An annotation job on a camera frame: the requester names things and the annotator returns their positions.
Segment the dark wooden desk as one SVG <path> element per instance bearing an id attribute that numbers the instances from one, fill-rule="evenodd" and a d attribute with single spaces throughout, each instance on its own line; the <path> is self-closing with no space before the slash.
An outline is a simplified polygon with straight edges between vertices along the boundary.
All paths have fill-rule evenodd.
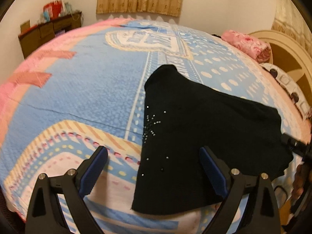
<path id="1" fill-rule="evenodd" d="M 36 49 L 54 39 L 59 33 L 69 32 L 82 26 L 82 12 L 61 16 L 50 22 L 35 25 L 18 35 L 19 43 L 26 59 Z"/>

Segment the beige wooden headboard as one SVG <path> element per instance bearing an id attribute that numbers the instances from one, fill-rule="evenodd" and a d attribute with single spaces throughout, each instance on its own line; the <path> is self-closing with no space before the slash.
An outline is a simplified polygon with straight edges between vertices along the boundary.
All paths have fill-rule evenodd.
<path id="1" fill-rule="evenodd" d="M 286 72 L 299 85 L 311 105 L 311 56 L 308 52 L 293 38 L 278 31 L 255 31 L 250 36 L 270 45 L 270 63 Z"/>

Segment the red gift bags pile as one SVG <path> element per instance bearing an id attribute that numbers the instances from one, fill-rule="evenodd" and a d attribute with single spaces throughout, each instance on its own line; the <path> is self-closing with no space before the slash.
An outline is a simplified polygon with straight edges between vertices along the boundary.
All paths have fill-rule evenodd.
<path id="1" fill-rule="evenodd" d="M 73 8 L 69 2 L 65 2 L 63 0 L 55 0 L 47 3 L 43 7 L 43 12 L 41 13 L 40 20 L 42 23 L 46 23 L 61 16 L 73 14 L 73 12 Z"/>

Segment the blue pink patterned blanket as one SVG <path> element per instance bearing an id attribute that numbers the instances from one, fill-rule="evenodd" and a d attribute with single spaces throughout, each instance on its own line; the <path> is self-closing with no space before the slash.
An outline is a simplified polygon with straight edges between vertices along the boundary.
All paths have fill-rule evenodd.
<path id="1" fill-rule="evenodd" d="M 162 65 L 215 91 L 275 108 L 281 132 L 309 140 L 310 124 L 282 87 L 223 40 L 164 22 L 102 21 L 51 40 L 1 84 L 1 189 L 22 220 L 41 172 L 63 174 L 102 145 L 109 163 L 85 202 L 103 230 L 204 230 L 215 204 L 163 217 L 131 208 L 142 153 L 144 86 Z M 290 191 L 298 164 L 294 156 L 275 184 Z"/>

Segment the small cardboard box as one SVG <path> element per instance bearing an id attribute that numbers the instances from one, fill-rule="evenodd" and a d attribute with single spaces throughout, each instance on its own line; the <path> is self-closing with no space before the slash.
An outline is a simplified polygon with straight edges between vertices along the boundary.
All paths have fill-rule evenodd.
<path id="1" fill-rule="evenodd" d="M 24 32 L 26 32 L 29 28 L 31 28 L 30 20 L 27 20 L 27 21 L 23 22 L 23 23 L 20 25 L 20 32 L 21 32 L 21 33 L 24 33 Z"/>

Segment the black knit garment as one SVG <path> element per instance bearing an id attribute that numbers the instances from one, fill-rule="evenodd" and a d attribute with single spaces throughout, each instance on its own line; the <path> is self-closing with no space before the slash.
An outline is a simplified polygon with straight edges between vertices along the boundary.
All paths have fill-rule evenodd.
<path id="1" fill-rule="evenodd" d="M 208 178 L 201 148 L 229 168 L 274 180 L 293 160 L 281 144 L 275 108 L 193 82 L 162 65 L 144 86 L 142 153 L 132 209 L 171 215 L 223 200 Z"/>

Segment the pink floral pillow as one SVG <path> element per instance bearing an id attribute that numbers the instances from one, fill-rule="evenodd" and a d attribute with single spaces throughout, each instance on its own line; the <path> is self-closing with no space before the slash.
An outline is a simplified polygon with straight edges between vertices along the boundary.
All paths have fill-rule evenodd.
<path id="1" fill-rule="evenodd" d="M 271 57 L 270 45 L 257 37 L 228 30 L 221 35 L 221 39 L 244 52 L 258 63 L 267 62 Z"/>

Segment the white grey patterned pillow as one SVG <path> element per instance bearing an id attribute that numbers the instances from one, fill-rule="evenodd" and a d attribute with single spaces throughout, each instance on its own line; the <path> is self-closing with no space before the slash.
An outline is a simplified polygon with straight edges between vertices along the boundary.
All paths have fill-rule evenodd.
<path id="1" fill-rule="evenodd" d="M 308 103 L 299 85 L 284 70 L 271 63 L 260 63 L 260 66 L 270 73 L 278 84 L 289 95 L 303 119 L 311 118 L 311 105 Z"/>

